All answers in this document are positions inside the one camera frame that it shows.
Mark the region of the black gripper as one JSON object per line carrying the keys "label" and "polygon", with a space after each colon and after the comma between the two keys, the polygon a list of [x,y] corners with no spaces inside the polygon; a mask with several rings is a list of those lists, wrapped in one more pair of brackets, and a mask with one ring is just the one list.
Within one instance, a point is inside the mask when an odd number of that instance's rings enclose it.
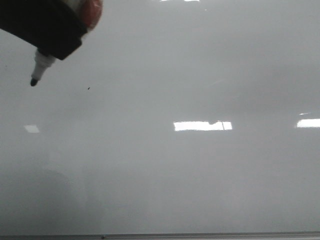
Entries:
{"label": "black gripper", "polygon": [[61,0],[2,0],[0,29],[59,60],[77,50],[88,32]]}

